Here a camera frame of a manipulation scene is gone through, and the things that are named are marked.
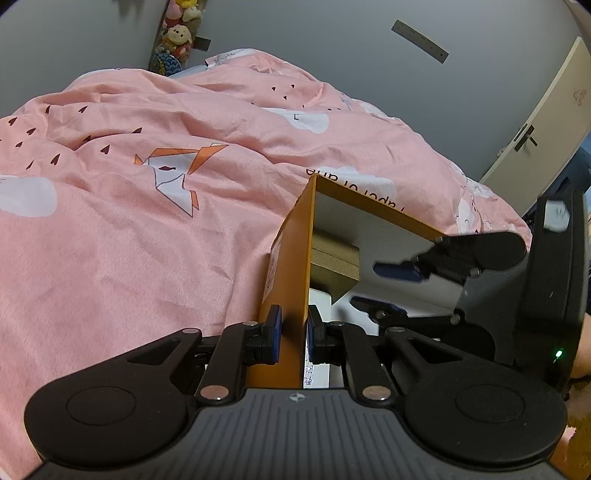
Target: orange cardboard box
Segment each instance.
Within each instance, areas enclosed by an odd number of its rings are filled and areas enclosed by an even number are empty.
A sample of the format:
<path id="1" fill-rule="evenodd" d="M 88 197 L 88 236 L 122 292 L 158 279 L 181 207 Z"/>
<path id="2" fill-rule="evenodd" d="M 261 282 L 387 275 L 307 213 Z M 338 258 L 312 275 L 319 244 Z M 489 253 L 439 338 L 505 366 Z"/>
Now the orange cardboard box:
<path id="1" fill-rule="evenodd" d="M 421 284 L 387 280 L 373 271 L 376 261 L 400 262 L 427 251 L 443 234 L 363 193 L 314 174 L 286 217 L 271 248 L 258 321 L 278 304 L 283 312 L 280 360 L 255 365 L 246 385 L 301 388 L 310 287 L 312 233 L 317 228 L 359 248 L 359 291 L 396 304 L 430 305 L 434 314 L 453 310 L 461 288 L 441 278 Z"/>

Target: plush doll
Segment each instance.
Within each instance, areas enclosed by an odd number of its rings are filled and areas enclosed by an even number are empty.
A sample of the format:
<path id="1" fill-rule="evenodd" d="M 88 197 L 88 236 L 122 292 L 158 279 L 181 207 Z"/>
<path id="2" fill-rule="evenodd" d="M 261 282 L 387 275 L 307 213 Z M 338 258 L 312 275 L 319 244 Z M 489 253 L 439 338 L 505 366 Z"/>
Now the plush doll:
<path id="1" fill-rule="evenodd" d="M 183 17 L 183 9 L 175 0 L 170 0 L 164 16 L 164 27 L 171 28 L 179 25 Z"/>
<path id="2" fill-rule="evenodd" d="M 176 0 L 181 8 L 191 8 L 197 6 L 197 0 Z"/>
<path id="3" fill-rule="evenodd" d="M 181 63 L 185 62 L 191 52 L 191 32 L 184 25 L 169 28 L 163 35 L 157 52 L 166 52 Z"/>
<path id="4" fill-rule="evenodd" d="M 190 22 L 196 18 L 201 18 L 203 13 L 197 7 L 186 8 L 183 12 L 183 22 Z"/>

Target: round black pad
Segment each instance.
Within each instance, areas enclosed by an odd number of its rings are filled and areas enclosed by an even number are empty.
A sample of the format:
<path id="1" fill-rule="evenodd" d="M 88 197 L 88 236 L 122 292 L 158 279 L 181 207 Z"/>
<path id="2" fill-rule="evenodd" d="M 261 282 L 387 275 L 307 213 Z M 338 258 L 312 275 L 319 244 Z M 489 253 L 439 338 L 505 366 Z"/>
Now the round black pad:
<path id="1" fill-rule="evenodd" d="M 122 388 L 94 387 L 74 394 L 66 410 L 85 425 L 113 425 L 133 413 L 135 397 Z"/>
<path id="2" fill-rule="evenodd" d="M 520 395 L 498 385 L 473 385 L 456 396 L 456 407 L 468 418 L 482 423 L 506 423 L 523 413 Z"/>
<path id="3" fill-rule="evenodd" d="M 449 362 L 427 371 L 404 411 L 412 432 L 434 453 L 478 468 L 547 459 L 567 419 L 556 391 L 480 361 Z"/>
<path id="4" fill-rule="evenodd" d="M 159 368 L 106 362 L 37 391 L 25 427 L 39 455 L 74 468 L 110 469 L 176 440 L 188 421 L 187 404 Z"/>

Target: gray wall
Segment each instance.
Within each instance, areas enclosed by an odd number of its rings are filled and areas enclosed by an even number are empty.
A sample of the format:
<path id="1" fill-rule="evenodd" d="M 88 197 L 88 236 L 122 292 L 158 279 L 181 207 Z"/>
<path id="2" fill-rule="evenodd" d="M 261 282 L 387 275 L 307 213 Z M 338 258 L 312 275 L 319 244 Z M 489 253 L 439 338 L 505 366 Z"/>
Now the gray wall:
<path id="1" fill-rule="evenodd" d="M 19 0 L 0 17 L 0 117 L 82 73 L 148 67 L 167 0 Z"/>
<path id="2" fill-rule="evenodd" d="M 390 31 L 399 18 L 445 64 Z M 402 118 L 480 179 L 533 111 L 579 34 L 561 0 L 210 0 L 207 54 L 269 51 Z"/>

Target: bed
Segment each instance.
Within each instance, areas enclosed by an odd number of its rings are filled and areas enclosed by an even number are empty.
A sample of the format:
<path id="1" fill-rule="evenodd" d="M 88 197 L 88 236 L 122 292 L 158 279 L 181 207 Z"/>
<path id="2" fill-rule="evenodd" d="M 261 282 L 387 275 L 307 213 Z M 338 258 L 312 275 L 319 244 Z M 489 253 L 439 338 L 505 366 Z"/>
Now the bed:
<path id="1" fill-rule="evenodd" d="M 38 463 L 43 384 L 186 326 L 254 317 L 318 173 L 443 233 L 526 224 L 402 120 L 251 49 L 166 78 L 84 75 L 0 120 L 0 467 Z"/>

